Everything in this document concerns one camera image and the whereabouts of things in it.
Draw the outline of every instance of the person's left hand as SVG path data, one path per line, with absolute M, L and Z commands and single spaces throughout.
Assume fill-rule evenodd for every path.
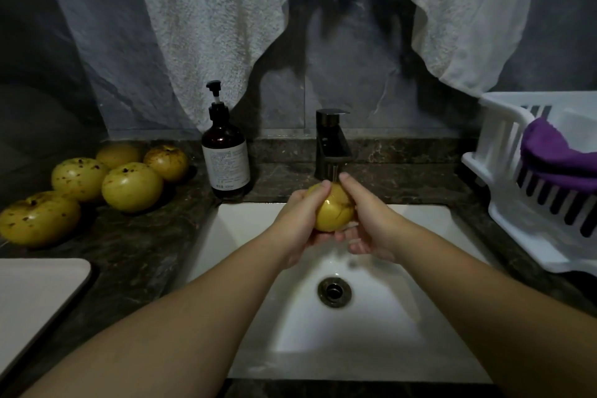
M 287 251 L 287 268 L 299 262 L 307 247 L 332 238 L 332 233 L 322 233 L 313 229 L 317 210 L 324 203 L 330 189 L 331 183 L 324 180 L 309 195 L 306 195 L 305 189 L 294 191 L 268 229 L 280 239 L 281 248 Z

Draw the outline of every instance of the white sink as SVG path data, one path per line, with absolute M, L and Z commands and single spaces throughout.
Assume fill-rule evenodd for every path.
M 210 216 L 177 286 L 216 265 L 271 225 L 283 204 L 221 205 Z M 443 206 L 391 205 L 462 250 L 494 266 L 479 240 Z M 319 283 L 341 277 L 352 289 L 343 308 L 317 296 Z M 308 249 L 282 272 L 251 324 L 232 378 L 490 383 L 448 321 L 401 267 L 345 243 Z

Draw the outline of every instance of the soap bottle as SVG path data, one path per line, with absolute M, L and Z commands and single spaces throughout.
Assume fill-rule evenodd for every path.
M 209 81 L 206 86 L 215 99 L 210 107 L 213 125 L 201 138 L 211 188 L 221 200 L 238 200 L 251 178 L 247 141 L 241 130 L 229 122 L 228 107 L 220 101 L 220 81 Z

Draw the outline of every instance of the faucet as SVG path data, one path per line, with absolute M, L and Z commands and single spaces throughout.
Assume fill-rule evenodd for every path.
M 319 109 L 315 113 L 317 126 L 317 151 L 315 177 L 319 180 L 338 181 L 340 168 L 352 160 L 350 147 L 340 128 L 342 109 Z

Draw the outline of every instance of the backsplash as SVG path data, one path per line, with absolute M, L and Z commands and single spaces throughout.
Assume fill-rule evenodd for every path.
M 108 133 L 56 0 L 0 0 L 0 207 Z
M 596 89 L 590 2 L 533 0 L 496 90 Z M 58 3 L 112 138 L 199 136 L 173 94 L 143 0 Z M 291 0 L 287 31 L 233 110 L 237 124 L 252 137 L 312 134 L 317 108 L 340 107 L 353 137 L 474 135 L 476 100 L 437 82 L 405 47 L 411 16 L 409 0 Z

